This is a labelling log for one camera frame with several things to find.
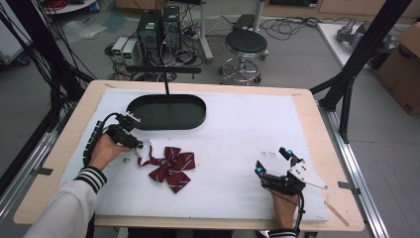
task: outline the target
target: red cloth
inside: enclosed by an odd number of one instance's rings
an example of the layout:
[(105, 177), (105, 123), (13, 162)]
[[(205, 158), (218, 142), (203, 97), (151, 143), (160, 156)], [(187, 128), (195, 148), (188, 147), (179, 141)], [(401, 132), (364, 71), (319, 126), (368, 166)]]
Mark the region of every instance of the red cloth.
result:
[(158, 166), (149, 174), (149, 177), (158, 182), (163, 182), (166, 179), (173, 192), (177, 193), (191, 181), (183, 171), (195, 168), (194, 153), (179, 154), (180, 151), (180, 148), (165, 147), (164, 158), (156, 159), (152, 156), (151, 146), (149, 153), (151, 159), (142, 164), (142, 158), (139, 157), (138, 164), (140, 167), (146, 165)]

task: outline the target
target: wooden tabletop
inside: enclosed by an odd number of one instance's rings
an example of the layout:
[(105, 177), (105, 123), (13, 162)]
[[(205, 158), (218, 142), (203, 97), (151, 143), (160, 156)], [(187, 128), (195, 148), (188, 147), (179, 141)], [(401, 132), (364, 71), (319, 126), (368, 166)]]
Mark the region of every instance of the wooden tabletop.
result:
[[(42, 214), (58, 188), (61, 176), (79, 140), (107, 88), (164, 90), (163, 83), (95, 80), (91, 82), (55, 143), (44, 168), (52, 169), (50, 176), (38, 175), (15, 213), (18, 224), (32, 224)], [(229, 86), (172, 83), (170, 90), (191, 92), (252, 93), (291, 96), (297, 111), (307, 148), (316, 173), (329, 186), (323, 190), (328, 221), (302, 222), (303, 231), (362, 231), (365, 228), (360, 211), (350, 190), (338, 187), (347, 181), (327, 129), (311, 92), (307, 89)], [(160, 217), (97, 216), (96, 225), (142, 226), (174, 228), (214, 228), (267, 230), (273, 221), (251, 219), (191, 219)]]

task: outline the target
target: gray floor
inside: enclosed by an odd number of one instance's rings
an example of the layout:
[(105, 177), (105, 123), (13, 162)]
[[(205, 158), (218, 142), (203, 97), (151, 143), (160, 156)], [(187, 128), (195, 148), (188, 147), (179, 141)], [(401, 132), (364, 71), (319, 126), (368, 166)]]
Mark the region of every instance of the gray floor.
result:
[[(209, 34), (226, 35), (226, 30), (231, 28), (229, 24), (222, 23), (225, 22), (224, 19), (217, 16), (253, 13), (255, 9), (254, 3), (247, 3), (243, 9), (221, 10), (217, 7), (221, 2), (214, 0), (208, 4), (207, 15), (216, 17), (208, 19), (207, 30), (220, 23), (215, 30), (225, 31), (212, 31)], [(64, 22), (89, 19), (87, 24), (109, 25), (110, 19), (115, 16), (119, 15), (113, 10), (98, 14), (79, 11), (60, 18)], [(114, 32), (103, 32), (94, 40), (71, 44), (71, 48), (98, 78), (107, 78), (113, 72), (109, 58), (104, 55), (104, 49), (114, 43), (117, 37), (129, 36), (137, 28), (138, 17), (124, 16), (129, 20), (122, 28), (114, 26)], [(302, 29), (287, 41), (275, 40), (264, 31), (261, 34), (268, 41), (269, 56), (264, 61), (255, 59), (262, 72), (262, 82), (257, 86), (311, 88), (340, 70), (321, 34), (313, 29)], [(195, 75), (195, 79), (190, 75), (179, 75), (173, 83), (220, 83), (221, 76), (217, 68), (231, 54), (224, 50), (223, 39), (208, 38), (208, 42), (214, 60), (209, 64), (202, 64), (203, 72)], [(63, 49), (62, 42), (57, 43)], [(228, 84), (244, 86), (235, 82)], [(0, 71), (0, 91), (3, 102), (0, 107), (0, 128), (3, 135), (0, 139), (0, 173), (3, 174), (48, 112), (50, 90), (31, 64), (3, 68)], [(325, 92), (316, 94), (315, 98), (320, 99), (324, 94)], [(417, 155), (420, 154), (420, 117), (407, 115), (374, 78), (372, 71), (362, 71), (356, 80), (349, 139), (390, 237), (418, 236), (420, 206), (417, 201), (420, 200), (420, 190), (419, 186), (412, 184), (420, 179), (420, 162), (417, 160)], [(28, 228), (14, 224), (13, 213), (16, 206), (0, 224), (1, 237), (21, 237)], [(321, 232), (318, 235), (338, 236), (370, 237), (370, 233), (366, 228), (361, 233)], [(117, 237), (117, 232), (113, 228), (99, 228), (96, 237)], [(255, 235), (251, 231), (241, 231), (236, 232), (235, 237)]]

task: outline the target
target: wrist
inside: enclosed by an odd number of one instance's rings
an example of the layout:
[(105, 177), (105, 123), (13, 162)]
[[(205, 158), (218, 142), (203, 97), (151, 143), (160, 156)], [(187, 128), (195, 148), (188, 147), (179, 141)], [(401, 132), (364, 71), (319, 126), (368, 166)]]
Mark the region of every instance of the wrist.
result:
[(293, 229), (293, 219), (286, 217), (278, 217), (277, 220), (278, 229)]

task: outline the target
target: chair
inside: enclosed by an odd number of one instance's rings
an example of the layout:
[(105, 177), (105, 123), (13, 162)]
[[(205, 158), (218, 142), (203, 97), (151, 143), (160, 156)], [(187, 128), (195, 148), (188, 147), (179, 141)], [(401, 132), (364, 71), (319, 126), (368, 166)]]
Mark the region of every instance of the chair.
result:
[(219, 67), (219, 73), (224, 75), (221, 84), (225, 84), (226, 79), (245, 82), (247, 85), (252, 80), (260, 83), (262, 76), (257, 65), (247, 58), (265, 59), (265, 38), (252, 31), (235, 30), (226, 36), (225, 45), (230, 52), (239, 57), (228, 59)]

